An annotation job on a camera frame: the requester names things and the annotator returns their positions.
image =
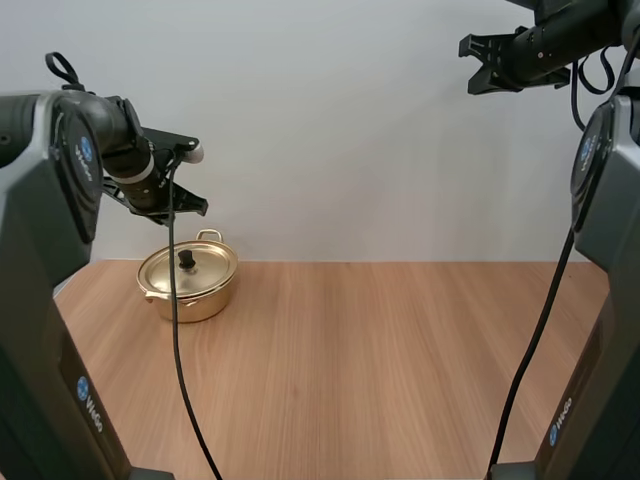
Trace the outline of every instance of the white wall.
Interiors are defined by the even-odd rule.
[[[0,18],[0,90],[57,88],[56,49],[144,125],[198,136],[177,179],[210,209],[177,236],[218,228],[243,259],[552,260],[569,91],[471,97],[479,64],[457,58],[532,22],[502,0],[25,0]],[[167,242],[106,197],[101,215],[97,258]]]

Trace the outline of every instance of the wooden table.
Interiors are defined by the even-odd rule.
[[[82,270],[58,304],[131,462],[213,478],[178,388],[171,325],[137,261]],[[482,478],[553,264],[244,263],[231,305],[181,326],[225,478]],[[607,292],[570,265],[502,461],[531,459]]]

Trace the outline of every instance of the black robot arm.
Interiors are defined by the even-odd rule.
[[[65,71],[55,65],[58,60]],[[120,97],[99,97],[84,91],[69,62],[58,52],[46,56],[49,69],[67,82],[65,90],[91,126],[104,177],[102,190],[131,213],[160,225],[169,220],[167,175],[181,162],[198,163],[203,151],[197,138],[162,132],[140,125],[131,102]],[[204,215],[207,201],[188,190],[174,186],[174,210]]]
[[[509,0],[535,11],[536,25],[513,34],[468,35],[459,56],[482,62],[469,80],[472,95],[569,84],[567,65],[595,51],[631,45],[640,0]]]

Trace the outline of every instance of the metal pot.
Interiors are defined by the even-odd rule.
[[[215,235],[218,241],[204,240]],[[175,244],[178,322],[206,320],[227,306],[233,293],[238,256],[217,230],[201,230],[195,240]],[[161,317],[171,320],[169,248],[148,257],[138,270],[138,285]]]

